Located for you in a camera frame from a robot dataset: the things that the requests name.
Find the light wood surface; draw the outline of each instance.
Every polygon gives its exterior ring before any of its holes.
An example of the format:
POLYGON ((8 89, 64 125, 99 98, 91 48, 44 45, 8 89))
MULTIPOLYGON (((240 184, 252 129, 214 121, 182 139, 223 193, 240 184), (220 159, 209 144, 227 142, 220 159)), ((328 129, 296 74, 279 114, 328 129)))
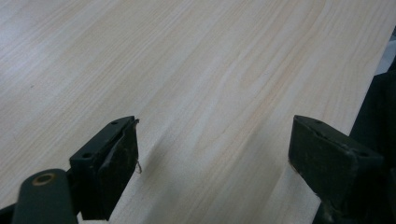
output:
POLYGON ((141 175, 111 223, 309 223, 292 117, 348 133, 394 0, 0 3, 0 206, 135 115, 141 175))

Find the table surface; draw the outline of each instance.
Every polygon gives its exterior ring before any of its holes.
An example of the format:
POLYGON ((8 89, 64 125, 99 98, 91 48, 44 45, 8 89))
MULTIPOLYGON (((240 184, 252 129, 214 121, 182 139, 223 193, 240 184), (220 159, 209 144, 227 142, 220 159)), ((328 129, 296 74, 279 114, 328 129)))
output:
POLYGON ((395 24, 394 0, 2 1, 0 206, 135 115, 111 223, 308 223, 293 115, 348 133, 395 24))

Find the black object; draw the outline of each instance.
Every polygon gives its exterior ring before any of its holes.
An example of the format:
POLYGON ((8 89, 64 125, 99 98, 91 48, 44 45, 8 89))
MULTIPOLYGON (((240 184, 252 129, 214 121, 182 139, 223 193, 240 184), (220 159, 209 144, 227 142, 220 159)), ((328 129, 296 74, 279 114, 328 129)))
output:
POLYGON ((319 196, 314 223, 396 222, 396 73, 375 76, 350 136, 296 116, 291 165, 319 196))
POLYGON ((19 199, 0 211, 0 223, 77 223, 110 218, 138 164, 138 119, 117 119, 70 158, 71 168, 27 178, 19 199))

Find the wooden table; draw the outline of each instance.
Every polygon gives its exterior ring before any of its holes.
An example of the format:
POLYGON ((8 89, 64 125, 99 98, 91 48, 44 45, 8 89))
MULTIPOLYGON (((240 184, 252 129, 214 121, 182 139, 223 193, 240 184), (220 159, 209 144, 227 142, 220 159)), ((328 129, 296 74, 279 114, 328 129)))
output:
POLYGON ((111 223, 308 223, 293 115, 348 133, 396 1, 3 1, 0 206, 113 119, 141 175, 111 223))

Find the wood grain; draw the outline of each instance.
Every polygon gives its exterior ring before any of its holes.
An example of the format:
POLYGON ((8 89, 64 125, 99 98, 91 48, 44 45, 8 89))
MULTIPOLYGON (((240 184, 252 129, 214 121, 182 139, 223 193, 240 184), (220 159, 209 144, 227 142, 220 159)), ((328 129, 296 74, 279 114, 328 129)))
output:
POLYGON ((2 1, 0 206, 135 115, 111 223, 309 223, 292 117, 348 133, 395 24, 394 0, 2 1))

